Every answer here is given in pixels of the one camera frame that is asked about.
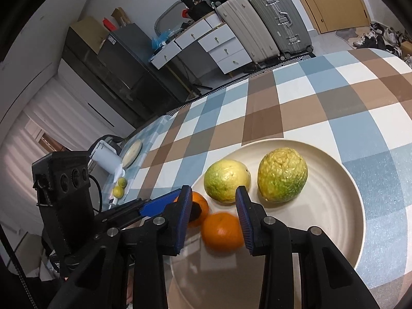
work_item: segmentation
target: door frame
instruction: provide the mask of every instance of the door frame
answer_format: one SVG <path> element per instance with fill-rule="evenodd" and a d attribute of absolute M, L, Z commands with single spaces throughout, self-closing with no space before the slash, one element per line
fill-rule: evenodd
<path fill-rule="evenodd" d="M 366 13 L 366 18 L 371 22 L 369 11 L 366 8 L 365 1 L 360 0 L 362 2 L 363 10 Z M 317 30 L 318 34 L 323 34 L 328 32 L 326 25 L 323 22 L 317 22 L 316 19 L 321 19 L 321 12 L 318 9 L 318 6 L 316 5 L 314 0 L 300 0 L 300 2 L 303 5 L 303 8 L 305 9 L 306 13 L 309 16 L 310 21 L 312 22 L 313 27 Z"/>

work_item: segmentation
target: black and white patterned rug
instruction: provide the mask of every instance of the black and white patterned rug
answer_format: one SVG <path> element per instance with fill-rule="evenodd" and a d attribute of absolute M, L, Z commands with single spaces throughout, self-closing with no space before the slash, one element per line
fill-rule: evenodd
<path fill-rule="evenodd" d="M 259 75 L 259 74 L 263 74 L 263 73 L 268 72 L 268 71 L 273 71 L 273 70 L 276 70 L 277 68 L 280 68 L 280 67 L 283 67 L 283 66 L 287 66 L 287 65 L 291 65 L 291 64 L 294 64 L 294 63 L 298 63 L 298 62 L 300 62 L 300 61 L 305 61 L 306 59 L 315 58 L 315 57 L 316 57 L 316 56 L 315 56 L 313 53 L 308 53 L 308 52 L 306 52 L 306 53 L 303 53 L 303 54 L 298 55 L 298 56 L 296 56 L 296 57 L 293 57 L 293 58 L 289 59 L 288 61 L 283 61 L 283 62 L 281 62 L 281 63 L 279 63 L 279 64 L 277 64 L 277 65 L 273 65 L 273 66 L 271 66 L 271 67 L 263 68 L 263 69 L 261 69 L 260 71 L 257 71 L 257 72 L 250 73 L 250 74 L 248 74 L 248 75 L 242 76 L 242 77 L 240 77 L 239 79 L 236 79 L 236 80 L 234 80 L 234 81 L 231 81 L 231 82 L 229 82 L 229 83 L 226 83 L 226 84 L 224 84 L 224 85 L 222 85 L 222 86 L 220 86 L 220 87 L 217 87 L 217 88 L 211 90 L 210 92 L 207 92 L 207 93 L 199 96 L 198 98 L 195 98 L 195 99 L 193 99 L 193 100 L 187 101 L 184 105 L 182 105 L 182 106 L 180 106 L 180 107 L 177 107 L 176 109 L 173 109 L 173 110 L 171 110 L 171 111 L 168 111 L 168 112 L 166 113 L 166 115 L 172 116 L 172 115 L 174 115 L 175 113 L 177 113 L 180 109 L 186 107 L 187 105 L 190 105 L 191 103 L 193 103 L 193 102 L 195 102 L 195 101 L 197 101 L 197 100 L 199 100 L 199 99 L 201 99 L 201 98 L 204 98 L 205 96 L 208 96 L 209 94 L 212 94 L 212 93 L 214 93 L 214 92 L 217 92 L 217 91 L 219 91 L 219 90 L 221 90 L 221 89 L 223 89 L 223 88 L 229 87 L 230 85 L 233 85 L 233 84 L 235 84 L 236 82 L 243 81 L 243 80 L 246 80 L 246 79 L 250 79 L 250 78 L 253 78 L 254 76 L 257 76 L 257 75 Z"/>

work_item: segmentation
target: cardboard box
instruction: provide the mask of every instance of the cardboard box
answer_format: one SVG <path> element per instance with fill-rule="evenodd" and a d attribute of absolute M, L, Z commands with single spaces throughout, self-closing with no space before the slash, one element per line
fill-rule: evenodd
<path fill-rule="evenodd" d="M 116 22 L 118 23 L 119 27 L 125 27 L 125 26 L 127 26 L 127 24 L 131 24 L 131 21 L 129 20 L 129 18 L 127 17 L 127 15 L 124 12 L 123 8 L 121 8 L 121 7 L 116 8 L 112 12 L 112 16 L 116 20 Z"/>
<path fill-rule="evenodd" d="M 412 43 L 411 42 L 403 42 L 400 45 L 400 48 L 402 50 L 402 58 L 405 58 L 407 55 L 412 56 Z"/>
<path fill-rule="evenodd" d="M 99 53 L 103 41 L 109 34 L 108 30 L 91 16 L 87 16 L 70 27 L 96 54 Z"/>

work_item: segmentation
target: orange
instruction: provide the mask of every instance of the orange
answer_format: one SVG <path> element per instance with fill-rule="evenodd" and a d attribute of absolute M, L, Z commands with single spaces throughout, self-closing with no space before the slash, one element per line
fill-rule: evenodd
<path fill-rule="evenodd" d="M 206 217 L 201 233 L 205 245 L 216 251 L 230 252 L 244 245 L 239 219 L 227 212 Z"/>
<path fill-rule="evenodd" d="M 209 214 L 209 204 L 207 203 L 206 199 L 203 196 L 201 196 L 201 194 L 199 194 L 198 192 L 192 192 L 192 199 L 193 202 L 199 204 L 201 213 L 197 219 L 193 220 L 192 222 L 189 222 L 189 225 L 187 226 L 188 228 L 198 227 L 203 223 L 203 221 Z"/>

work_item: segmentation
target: metal screw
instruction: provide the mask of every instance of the metal screw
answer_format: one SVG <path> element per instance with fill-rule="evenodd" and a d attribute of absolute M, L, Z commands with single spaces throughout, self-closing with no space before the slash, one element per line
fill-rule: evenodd
<path fill-rule="evenodd" d="M 118 228 L 110 228 L 107 231 L 107 235 L 110 237 L 114 237 L 119 233 L 119 229 Z"/>
<path fill-rule="evenodd" d="M 263 219 L 263 222 L 265 222 L 266 224 L 270 225 L 270 224 L 275 224 L 276 222 L 276 218 L 272 217 L 272 216 L 266 216 Z"/>
<path fill-rule="evenodd" d="M 164 222 L 166 222 L 166 220 L 162 216 L 158 216 L 153 219 L 153 224 L 155 225 L 162 225 Z"/>
<path fill-rule="evenodd" d="M 312 227 L 310 228 L 310 232 L 313 233 L 315 236 L 319 236 L 322 234 L 322 229 L 318 227 Z"/>

